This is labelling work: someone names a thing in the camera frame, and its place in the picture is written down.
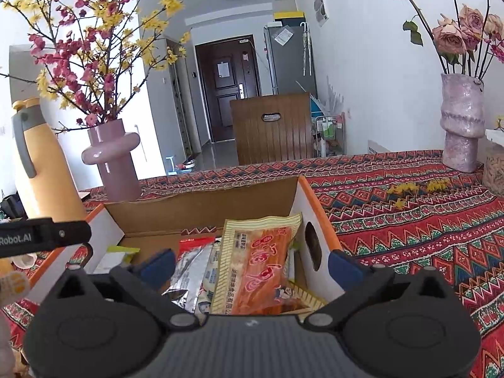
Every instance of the yellow thermos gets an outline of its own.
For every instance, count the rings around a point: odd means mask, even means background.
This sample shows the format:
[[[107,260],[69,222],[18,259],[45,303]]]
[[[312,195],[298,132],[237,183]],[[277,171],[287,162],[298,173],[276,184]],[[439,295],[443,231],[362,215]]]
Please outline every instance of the yellow thermos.
[[[29,218],[55,222],[84,220],[82,204],[65,155],[47,125],[39,98],[13,103],[16,187]]]

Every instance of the doorway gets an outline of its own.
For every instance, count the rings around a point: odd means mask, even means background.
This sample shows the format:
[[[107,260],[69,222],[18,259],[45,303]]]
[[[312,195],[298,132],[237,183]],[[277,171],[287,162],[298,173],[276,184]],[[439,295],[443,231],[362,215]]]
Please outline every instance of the doorway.
[[[253,36],[196,46],[212,142],[234,139],[229,103],[261,95]]]

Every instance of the thermos handle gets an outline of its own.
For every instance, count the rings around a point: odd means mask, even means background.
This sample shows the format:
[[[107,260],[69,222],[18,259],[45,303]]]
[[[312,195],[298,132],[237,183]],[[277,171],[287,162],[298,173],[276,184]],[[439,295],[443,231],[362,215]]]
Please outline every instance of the thermos handle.
[[[28,120],[28,113],[25,110],[18,111],[12,117],[12,127],[14,130],[14,139],[16,140],[16,147],[18,148],[19,157],[21,158],[21,163],[25,168],[25,172],[30,179],[37,176],[37,171],[31,160],[30,153],[28,152],[28,147],[26,145],[25,139],[25,129],[23,127],[23,122]]]

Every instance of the wooden door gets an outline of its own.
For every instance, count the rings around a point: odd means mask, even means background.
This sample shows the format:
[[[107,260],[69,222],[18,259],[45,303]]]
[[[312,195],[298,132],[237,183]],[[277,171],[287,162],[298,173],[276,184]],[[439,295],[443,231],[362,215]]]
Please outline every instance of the wooden door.
[[[308,93],[234,100],[231,109],[240,165],[313,158]]]
[[[229,103],[260,94],[253,43],[252,36],[246,36],[196,46],[213,142],[234,138]]]

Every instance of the patterned tablecloth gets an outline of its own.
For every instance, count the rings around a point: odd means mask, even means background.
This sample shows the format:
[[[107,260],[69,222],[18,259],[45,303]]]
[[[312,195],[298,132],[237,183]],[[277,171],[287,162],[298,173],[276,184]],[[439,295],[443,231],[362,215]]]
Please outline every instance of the patterned tablecloth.
[[[142,198],[304,175],[343,248],[362,263],[383,263],[404,274],[435,266],[444,274],[482,336],[471,377],[503,377],[504,199],[481,185],[481,170],[454,171],[442,164],[441,155],[415,151],[330,157],[155,178],[142,181]],[[427,192],[433,179],[448,179],[447,188]],[[400,196],[387,191],[407,182],[419,190],[402,196],[404,207],[398,209],[394,204]],[[103,188],[93,189],[86,206],[91,210],[105,200]],[[21,327],[33,312],[25,307],[17,304],[7,312]]]

